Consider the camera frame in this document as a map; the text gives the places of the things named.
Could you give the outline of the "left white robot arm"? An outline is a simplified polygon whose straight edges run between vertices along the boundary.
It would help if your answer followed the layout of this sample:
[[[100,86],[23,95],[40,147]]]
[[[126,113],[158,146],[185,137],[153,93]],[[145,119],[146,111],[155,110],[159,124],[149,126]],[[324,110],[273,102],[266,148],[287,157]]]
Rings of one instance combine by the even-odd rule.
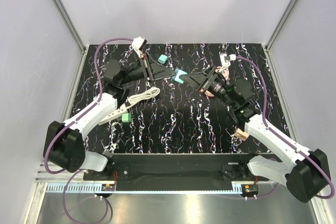
[[[99,95],[73,117],[62,123],[50,123],[43,151],[46,171],[54,173],[48,166],[51,162],[59,166],[62,172],[93,170],[99,178],[109,179],[113,175],[109,159],[103,154],[86,151],[84,139],[107,115],[125,103],[129,89],[124,88],[123,84],[141,79],[156,81],[174,74],[173,69],[155,61],[148,53],[142,53],[136,64],[128,68],[117,60],[106,63],[102,78],[104,87]]]

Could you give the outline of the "pink cube adapter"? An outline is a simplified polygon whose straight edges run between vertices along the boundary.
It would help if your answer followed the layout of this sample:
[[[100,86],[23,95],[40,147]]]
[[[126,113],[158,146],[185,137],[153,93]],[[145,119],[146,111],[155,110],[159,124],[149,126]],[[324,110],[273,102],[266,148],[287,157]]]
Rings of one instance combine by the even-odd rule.
[[[240,139],[241,141],[246,141],[249,138],[249,134],[247,132],[242,131],[239,128],[234,133],[234,136]]]

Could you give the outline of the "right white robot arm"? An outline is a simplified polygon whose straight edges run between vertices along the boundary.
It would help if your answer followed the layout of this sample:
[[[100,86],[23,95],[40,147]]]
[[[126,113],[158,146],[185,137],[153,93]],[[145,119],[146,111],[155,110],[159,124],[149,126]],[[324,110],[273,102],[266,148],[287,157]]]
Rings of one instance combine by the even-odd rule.
[[[254,176],[273,180],[287,187],[300,202],[307,203],[329,186],[328,199],[335,194],[328,158],[320,149],[310,150],[292,140],[265,119],[251,103],[253,91],[247,80],[239,79],[228,85],[215,67],[180,77],[200,93],[210,92],[230,108],[237,127],[267,146],[279,159],[269,160],[261,155],[238,167],[239,176],[250,180]]]

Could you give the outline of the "pink round power socket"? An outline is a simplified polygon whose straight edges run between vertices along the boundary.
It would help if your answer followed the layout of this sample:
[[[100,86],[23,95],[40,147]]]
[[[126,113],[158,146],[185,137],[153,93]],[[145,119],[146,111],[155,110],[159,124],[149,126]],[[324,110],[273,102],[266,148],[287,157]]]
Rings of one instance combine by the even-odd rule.
[[[204,94],[205,94],[206,96],[208,96],[208,97],[214,97],[214,95],[213,95],[211,92],[209,92],[208,90],[206,90],[206,91],[204,92]]]

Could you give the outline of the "teal USB charger plug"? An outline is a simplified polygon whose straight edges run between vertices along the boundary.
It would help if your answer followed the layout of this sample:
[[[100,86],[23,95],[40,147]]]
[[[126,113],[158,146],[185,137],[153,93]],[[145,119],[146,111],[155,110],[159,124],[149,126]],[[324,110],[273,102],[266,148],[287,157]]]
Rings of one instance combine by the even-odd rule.
[[[172,79],[180,84],[183,84],[184,81],[181,79],[181,76],[186,75],[187,72],[183,71],[182,69],[176,68],[175,69],[175,75],[172,77]]]

